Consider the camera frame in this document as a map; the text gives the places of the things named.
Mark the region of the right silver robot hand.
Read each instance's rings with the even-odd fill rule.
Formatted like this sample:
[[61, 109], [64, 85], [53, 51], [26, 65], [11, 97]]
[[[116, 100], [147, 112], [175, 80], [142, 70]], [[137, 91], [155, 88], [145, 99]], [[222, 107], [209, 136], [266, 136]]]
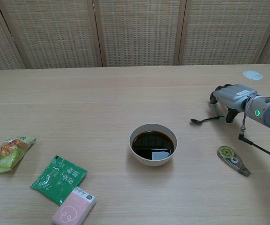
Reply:
[[232, 123], [234, 118], [245, 111], [246, 104], [257, 91], [242, 84], [226, 84], [218, 86], [210, 95], [210, 104], [220, 103], [228, 109], [226, 123]]

